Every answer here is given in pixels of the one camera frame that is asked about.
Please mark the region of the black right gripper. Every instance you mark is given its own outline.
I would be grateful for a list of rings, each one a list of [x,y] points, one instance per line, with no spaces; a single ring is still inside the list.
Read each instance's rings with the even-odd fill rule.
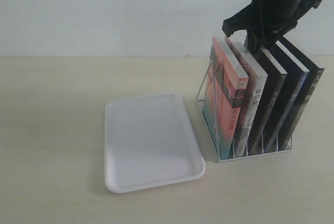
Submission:
[[[225,19],[222,31],[230,37],[246,30],[246,46],[251,54],[267,48],[267,41],[277,41],[292,30],[308,12],[308,0],[252,0],[232,17]]]

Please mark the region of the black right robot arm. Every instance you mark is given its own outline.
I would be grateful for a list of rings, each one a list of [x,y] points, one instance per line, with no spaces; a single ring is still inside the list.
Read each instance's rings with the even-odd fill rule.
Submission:
[[[257,53],[264,46],[274,45],[311,8],[314,0],[252,0],[234,16],[223,21],[222,31],[226,37],[245,30],[247,47]]]

